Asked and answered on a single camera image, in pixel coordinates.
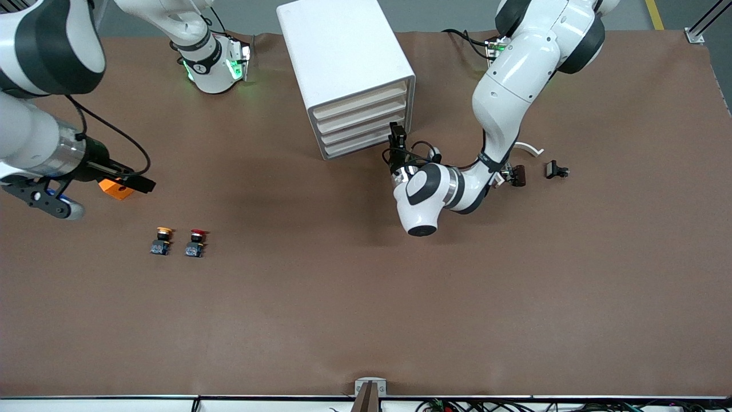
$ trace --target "orange block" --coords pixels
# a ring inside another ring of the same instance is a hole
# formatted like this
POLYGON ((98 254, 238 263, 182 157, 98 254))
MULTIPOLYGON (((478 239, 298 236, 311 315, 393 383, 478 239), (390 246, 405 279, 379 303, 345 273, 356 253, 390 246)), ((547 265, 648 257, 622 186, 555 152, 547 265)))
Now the orange block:
POLYGON ((123 200, 125 197, 132 194, 134 190, 131 188, 128 188, 127 186, 120 185, 119 183, 115 182, 114 180, 104 179, 101 182, 99 182, 99 187, 102 188, 102 191, 104 193, 108 194, 109 196, 112 196, 113 198, 117 200, 123 200))

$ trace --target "metal bracket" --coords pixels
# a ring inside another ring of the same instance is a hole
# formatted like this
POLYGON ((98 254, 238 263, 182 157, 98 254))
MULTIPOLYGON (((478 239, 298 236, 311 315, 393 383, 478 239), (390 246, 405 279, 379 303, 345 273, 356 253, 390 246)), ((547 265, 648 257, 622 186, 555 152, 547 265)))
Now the metal bracket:
POLYGON ((691 44, 704 44, 704 36, 699 34, 698 36, 694 37, 691 34, 691 28, 690 27, 684 27, 684 33, 686 33, 687 40, 689 40, 689 43, 691 44))
POLYGON ((356 380, 356 400, 351 412, 378 412, 378 399, 386 396, 386 379, 360 378, 356 380))
POLYGON ((513 144, 513 148, 514 149, 521 149, 521 150, 523 150, 525 152, 528 152, 529 155, 532 155, 535 158, 538 158, 539 155, 541 155, 544 152, 544 149, 537 149, 536 147, 531 146, 530 144, 524 143, 522 141, 517 141, 516 143, 514 143, 513 144))
POLYGON ((374 382, 376 383, 376 393, 378 394, 378 397, 385 397, 386 396, 386 379, 384 378, 359 378, 356 379, 356 383, 354 384, 354 388, 356 389, 354 391, 354 396, 358 396, 359 392, 361 391, 361 388, 365 383, 374 382))

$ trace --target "black clip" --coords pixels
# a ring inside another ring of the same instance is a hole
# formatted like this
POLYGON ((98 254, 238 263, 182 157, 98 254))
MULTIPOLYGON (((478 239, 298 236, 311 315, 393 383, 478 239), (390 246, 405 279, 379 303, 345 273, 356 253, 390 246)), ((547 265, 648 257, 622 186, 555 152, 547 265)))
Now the black clip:
POLYGON ((547 163, 547 169, 545 173, 547 179, 551 179, 552 177, 559 176, 559 177, 567 177, 569 176, 569 168, 567 167, 559 167, 556 165, 556 161, 551 161, 550 163, 547 163))

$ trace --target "white drawer unit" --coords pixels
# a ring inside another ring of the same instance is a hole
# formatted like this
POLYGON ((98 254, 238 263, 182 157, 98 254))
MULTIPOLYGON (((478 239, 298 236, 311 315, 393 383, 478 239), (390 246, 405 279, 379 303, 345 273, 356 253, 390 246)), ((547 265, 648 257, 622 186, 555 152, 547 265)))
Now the white drawer unit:
POLYGON ((409 132, 414 71, 376 0, 298 0, 277 8, 323 158, 409 132))

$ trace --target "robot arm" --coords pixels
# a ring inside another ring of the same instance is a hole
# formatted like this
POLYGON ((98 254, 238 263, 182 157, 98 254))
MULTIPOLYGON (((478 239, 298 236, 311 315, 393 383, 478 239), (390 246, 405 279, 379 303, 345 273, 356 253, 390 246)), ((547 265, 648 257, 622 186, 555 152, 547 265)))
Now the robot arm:
POLYGON ((39 0, 0 15, 0 185, 31 207, 75 219, 83 208, 63 195, 72 180, 112 179, 147 193, 154 182, 110 159, 107 148, 24 100, 88 93, 105 57, 87 0, 39 0), (48 187, 51 180, 59 187, 48 187))
POLYGON ((407 233, 433 234, 442 209, 467 214, 480 206, 508 160, 531 103, 557 70, 576 73, 594 60, 605 39, 600 16, 618 2, 501 2, 496 27, 510 43, 473 94, 473 112, 484 133, 477 160, 466 169, 438 162, 427 163, 417 172, 413 166, 392 166, 394 198, 407 233))
POLYGON ((87 0, 38 1, 0 15, 0 87, 17 98, 89 93, 105 70, 87 0))
POLYGON ((122 11, 137 16, 170 37, 183 56, 188 78, 206 93, 221 93, 246 80, 248 44, 211 32, 201 10, 213 0, 114 0, 122 11))

